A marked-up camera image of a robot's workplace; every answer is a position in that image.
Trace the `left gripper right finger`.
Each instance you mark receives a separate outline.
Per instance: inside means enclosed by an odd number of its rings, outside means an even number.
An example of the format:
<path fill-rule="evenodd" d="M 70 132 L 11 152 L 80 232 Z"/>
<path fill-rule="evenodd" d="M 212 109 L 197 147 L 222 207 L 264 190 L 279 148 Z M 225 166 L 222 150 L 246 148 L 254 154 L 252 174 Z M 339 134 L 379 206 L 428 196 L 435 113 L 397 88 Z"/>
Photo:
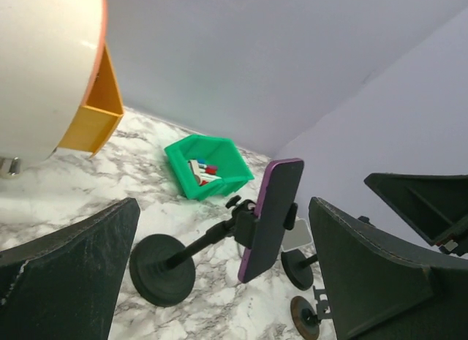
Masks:
<path fill-rule="evenodd" d="M 309 221 L 338 339 L 466 339 L 467 261 L 313 197 Z"/>

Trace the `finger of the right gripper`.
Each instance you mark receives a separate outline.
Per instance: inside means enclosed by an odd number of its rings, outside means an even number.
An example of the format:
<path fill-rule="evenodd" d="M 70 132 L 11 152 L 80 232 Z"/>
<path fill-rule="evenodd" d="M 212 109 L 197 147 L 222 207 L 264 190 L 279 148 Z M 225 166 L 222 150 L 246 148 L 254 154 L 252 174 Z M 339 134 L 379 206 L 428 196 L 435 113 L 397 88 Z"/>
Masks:
<path fill-rule="evenodd" d="M 467 246 L 467 176 L 372 173 L 364 179 L 426 243 Z"/>

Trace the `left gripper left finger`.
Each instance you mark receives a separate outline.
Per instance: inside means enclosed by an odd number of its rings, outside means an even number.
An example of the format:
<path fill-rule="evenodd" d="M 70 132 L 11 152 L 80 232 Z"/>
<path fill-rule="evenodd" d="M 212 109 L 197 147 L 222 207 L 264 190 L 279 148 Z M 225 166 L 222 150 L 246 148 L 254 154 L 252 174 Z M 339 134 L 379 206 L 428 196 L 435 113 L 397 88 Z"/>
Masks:
<path fill-rule="evenodd" d="M 1 252 L 2 339 L 107 339 L 140 207 L 134 198 Z"/>

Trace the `round wooden base stand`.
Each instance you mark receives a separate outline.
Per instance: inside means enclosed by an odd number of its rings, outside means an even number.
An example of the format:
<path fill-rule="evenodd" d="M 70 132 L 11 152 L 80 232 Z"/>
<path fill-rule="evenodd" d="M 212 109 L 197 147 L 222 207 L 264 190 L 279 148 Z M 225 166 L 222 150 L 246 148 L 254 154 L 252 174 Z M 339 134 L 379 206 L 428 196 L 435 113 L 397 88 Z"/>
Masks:
<path fill-rule="evenodd" d="M 302 296 L 295 296 L 290 302 L 290 314 L 299 334 L 306 340 L 320 337 L 320 324 L 323 320 L 332 320 L 332 312 L 325 289 L 312 287 L 316 308 Z"/>

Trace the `black phone stand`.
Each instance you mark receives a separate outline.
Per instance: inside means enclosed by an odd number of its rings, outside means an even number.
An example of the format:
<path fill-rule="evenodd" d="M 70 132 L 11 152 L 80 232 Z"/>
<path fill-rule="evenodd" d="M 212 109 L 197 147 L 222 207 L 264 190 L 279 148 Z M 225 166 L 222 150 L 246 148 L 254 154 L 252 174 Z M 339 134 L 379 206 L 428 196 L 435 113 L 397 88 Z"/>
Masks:
<path fill-rule="evenodd" d="M 208 229 L 188 246 L 171 235 L 154 234 L 144 238 L 132 250 L 129 271 L 138 293 L 149 303 L 160 307 L 175 306 L 192 292 L 196 279 L 194 255 L 227 237 L 249 247 L 247 233 L 238 227 L 253 215 L 256 202 L 236 195 L 226 207 L 231 217 Z"/>
<path fill-rule="evenodd" d="M 314 283 L 312 265 L 318 261 L 317 255 L 305 257 L 299 249 L 282 252 L 281 262 L 287 278 L 301 291 L 310 289 Z"/>

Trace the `phone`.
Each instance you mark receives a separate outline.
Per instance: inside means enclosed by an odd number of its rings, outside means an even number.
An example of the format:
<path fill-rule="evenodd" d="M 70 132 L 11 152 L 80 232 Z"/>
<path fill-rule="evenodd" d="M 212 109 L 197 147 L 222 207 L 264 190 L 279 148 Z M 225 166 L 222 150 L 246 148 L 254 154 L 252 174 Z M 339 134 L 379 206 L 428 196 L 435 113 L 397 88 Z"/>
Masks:
<path fill-rule="evenodd" d="M 295 221 L 295 196 L 303 173 L 299 158 L 273 160 L 264 172 L 254 213 L 239 224 L 250 246 L 244 249 L 238 280 L 244 284 L 270 269 L 279 254 L 284 231 Z"/>

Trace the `silver phone stand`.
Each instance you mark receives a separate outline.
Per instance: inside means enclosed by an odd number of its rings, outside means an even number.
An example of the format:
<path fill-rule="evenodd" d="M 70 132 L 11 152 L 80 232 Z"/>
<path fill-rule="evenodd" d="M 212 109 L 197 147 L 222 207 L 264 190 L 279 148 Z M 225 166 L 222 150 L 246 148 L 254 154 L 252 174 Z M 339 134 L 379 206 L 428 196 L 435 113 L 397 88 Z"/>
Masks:
<path fill-rule="evenodd" d="M 289 252 L 312 244 L 312 232 L 306 219 L 297 219 L 292 230 L 286 230 L 282 240 L 282 251 Z"/>

